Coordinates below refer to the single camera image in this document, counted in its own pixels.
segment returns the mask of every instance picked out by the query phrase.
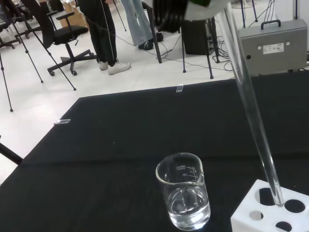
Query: gray case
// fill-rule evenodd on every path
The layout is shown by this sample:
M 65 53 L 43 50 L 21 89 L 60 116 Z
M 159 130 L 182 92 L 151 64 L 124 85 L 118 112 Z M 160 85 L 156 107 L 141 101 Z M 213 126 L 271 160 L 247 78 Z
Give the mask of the gray case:
M 239 30 L 250 74 L 307 66 L 307 24 L 302 19 Z

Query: jeans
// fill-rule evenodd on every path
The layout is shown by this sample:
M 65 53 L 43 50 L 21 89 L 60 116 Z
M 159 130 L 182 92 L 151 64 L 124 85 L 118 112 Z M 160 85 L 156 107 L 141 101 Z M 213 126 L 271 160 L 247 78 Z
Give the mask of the jeans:
M 129 24 L 133 44 L 138 46 L 153 38 L 141 0 L 121 0 Z

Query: black tablecloth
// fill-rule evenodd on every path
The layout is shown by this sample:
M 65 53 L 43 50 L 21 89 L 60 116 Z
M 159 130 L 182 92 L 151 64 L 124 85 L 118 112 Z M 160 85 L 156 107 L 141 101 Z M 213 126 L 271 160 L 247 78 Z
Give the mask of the black tablecloth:
M 281 185 L 309 195 L 308 72 L 253 79 Z M 235 80 L 79 99 L 0 187 L 0 231 L 178 231 L 155 177 L 162 158 L 203 162 L 211 218 L 265 180 Z

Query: white floor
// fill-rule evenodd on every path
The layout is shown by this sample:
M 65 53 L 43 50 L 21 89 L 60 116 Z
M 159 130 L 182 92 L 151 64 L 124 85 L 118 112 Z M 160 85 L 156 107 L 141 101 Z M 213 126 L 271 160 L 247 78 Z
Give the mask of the white floor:
M 268 1 L 255 0 L 255 3 L 259 16 L 267 8 Z M 128 29 L 125 12 L 121 6 L 119 6 L 119 10 Z M 132 43 L 130 32 L 124 31 L 117 11 L 113 9 L 112 13 L 117 36 Z M 242 28 L 241 10 L 234 9 L 234 13 L 239 28 Z M 249 26 L 253 21 L 253 8 L 246 9 L 246 25 Z M 260 17 L 258 23 L 255 23 L 256 26 L 259 26 L 263 21 L 264 15 Z M 167 49 L 173 48 L 179 35 L 178 33 L 164 33 L 163 44 Z M 1 37 L 4 40 L 7 39 L 7 32 L 2 32 Z M 0 73 L 0 142 L 21 157 L 25 157 L 34 148 L 53 127 L 53 123 L 61 118 L 80 97 L 211 81 L 209 70 L 206 68 L 186 65 L 187 73 L 183 73 L 181 62 L 164 59 L 163 63 L 159 64 L 155 55 L 139 50 L 117 38 L 118 58 L 121 62 L 131 62 L 132 68 L 127 72 L 109 76 L 106 71 L 103 72 L 99 69 L 96 61 L 82 61 L 75 64 L 78 75 L 72 76 L 69 66 L 66 66 L 63 70 L 77 88 L 77 91 L 73 91 L 59 70 L 56 70 L 56 76 L 49 75 L 47 68 L 53 66 L 53 61 L 34 35 L 30 35 L 30 39 L 24 41 L 44 84 L 40 83 L 21 44 L 16 43 L 15 50 L 0 49 L 14 109 L 14 112 L 11 113 L 4 81 Z M 94 52 L 89 34 L 79 37 L 77 46 L 74 46 L 74 43 L 70 45 L 75 55 L 87 49 Z M 160 50 L 161 53 L 165 52 L 165 48 L 161 44 Z M 61 56 L 68 56 L 64 45 L 52 45 L 49 51 L 57 62 L 60 62 Z M 181 39 L 167 58 L 182 61 Z M 187 55 L 186 61 L 191 64 L 208 66 L 206 56 Z M 211 60 L 211 65 L 213 68 L 223 69 L 224 63 L 216 64 Z M 234 75 L 233 72 L 213 69 L 213 76 L 213 81 L 217 81 L 233 78 Z M 15 164 L 0 155 L 0 184 L 14 168 L 16 168 Z

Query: person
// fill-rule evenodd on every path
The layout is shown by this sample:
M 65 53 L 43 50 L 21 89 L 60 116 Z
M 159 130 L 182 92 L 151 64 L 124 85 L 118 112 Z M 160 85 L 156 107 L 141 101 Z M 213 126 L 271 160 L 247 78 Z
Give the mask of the person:
M 133 44 L 139 49 L 150 50 L 154 47 L 150 24 L 144 13 L 141 0 L 121 0 L 126 12 Z
M 110 8 L 103 0 L 77 0 L 89 24 L 91 40 L 100 61 L 100 69 L 109 75 L 131 68 L 130 63 L 120 63 L 116 50 L 116 30 Z

